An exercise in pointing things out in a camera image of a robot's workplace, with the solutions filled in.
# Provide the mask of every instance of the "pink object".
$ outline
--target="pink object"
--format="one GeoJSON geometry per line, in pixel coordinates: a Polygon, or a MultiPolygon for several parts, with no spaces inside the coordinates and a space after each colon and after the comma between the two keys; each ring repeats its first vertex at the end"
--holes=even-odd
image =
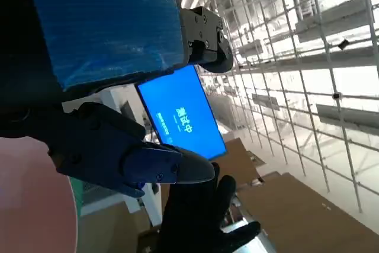
{"type": "Polygon", "coordinates": [[[47,146],[0,138],[0,252],[75,253],[77,238],[72,187],[47,146]]]}

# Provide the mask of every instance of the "blue screen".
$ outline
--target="blue screen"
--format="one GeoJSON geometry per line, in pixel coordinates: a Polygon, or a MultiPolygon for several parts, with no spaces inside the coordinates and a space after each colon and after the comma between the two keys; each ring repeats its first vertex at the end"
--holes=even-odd
{"type": "Polygon", "coordinates": [[[226,152],[195,67],[186,66],[138,88],[161,142],[207,159],[226,152]]]}

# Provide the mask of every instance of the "blue plastic wrap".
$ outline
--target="blue plastic wrap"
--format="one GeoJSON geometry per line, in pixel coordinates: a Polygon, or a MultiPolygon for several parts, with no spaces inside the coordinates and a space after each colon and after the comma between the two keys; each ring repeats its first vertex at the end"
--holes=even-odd
{"type": "Polygon", "coordinates": [[[184,61],[175,0],[34,0],[64,90],[184,61]]]}

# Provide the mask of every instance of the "gloved hand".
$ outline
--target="gloved hand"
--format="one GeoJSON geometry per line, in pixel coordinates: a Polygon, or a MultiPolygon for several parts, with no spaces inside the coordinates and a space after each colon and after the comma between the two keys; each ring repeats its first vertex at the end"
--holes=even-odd
{"type": "Polygon", "coordinates": [[[232,253],[260,233],[258,222],[230,233],[221,231],[221,223],[236,191],[236,181],[226,175],[217,185],[220,168],[215,163],[213,167],[216,175],[209,182],[171,185],[158,253],[232,253]]]}

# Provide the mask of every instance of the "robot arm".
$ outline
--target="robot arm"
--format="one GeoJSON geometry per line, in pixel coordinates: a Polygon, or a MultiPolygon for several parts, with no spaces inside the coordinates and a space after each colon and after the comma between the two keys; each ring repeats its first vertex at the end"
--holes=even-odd
{"type": "Polygon", "coordinates": [[[214,177],[187,150],[143,141],[144,128],[112,109],[61,102],[199,64],[232,68],[220,17],[177,0],[2,0],[0,136],[46,143],[59,173],[140,197],[145,182],[214,177]]]}

